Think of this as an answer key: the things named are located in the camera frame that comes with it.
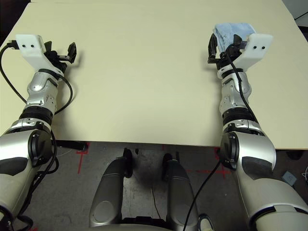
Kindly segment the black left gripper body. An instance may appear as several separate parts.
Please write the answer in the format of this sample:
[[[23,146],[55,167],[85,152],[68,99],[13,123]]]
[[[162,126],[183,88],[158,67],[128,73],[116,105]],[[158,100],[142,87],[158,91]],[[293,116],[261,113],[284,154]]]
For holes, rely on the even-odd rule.
[[[69,56],[58,55],[56,51],[47,51],[46,57],[51,62],[51,64],[58,68],[61,72],[66,71],[66,62],[72,63],[72,60]]]

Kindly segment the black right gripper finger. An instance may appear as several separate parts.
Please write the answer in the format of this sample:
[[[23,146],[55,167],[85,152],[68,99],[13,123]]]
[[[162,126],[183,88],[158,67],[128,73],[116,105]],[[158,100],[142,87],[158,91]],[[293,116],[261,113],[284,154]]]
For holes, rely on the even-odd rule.
[[[240,51],[241,46],[242,46],[242,38],[239,35],[234,34],[233,35],[232,50],[233,51]]]
[[[208,60],[209,61],[217,61],[218,59],[216,58],[217,54],[217,37],[213,33],[210,37],[209,44],[208,44]]]

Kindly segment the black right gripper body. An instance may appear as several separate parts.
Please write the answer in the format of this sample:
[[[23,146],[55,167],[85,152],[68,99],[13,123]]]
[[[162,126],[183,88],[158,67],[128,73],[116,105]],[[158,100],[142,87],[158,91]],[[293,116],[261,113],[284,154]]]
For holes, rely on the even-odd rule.
[[[237,59],[241,55],[240,51],[231,52],[229,54],[230,60],[233,62],[235,59]],[[207,60],[208,64],[215,64],[217,70],[220,70],[221,68],[228,66],[230,64],[230,61],[226,55],[225,52],[221,52],[219,54],[219,58],[209,57]]]

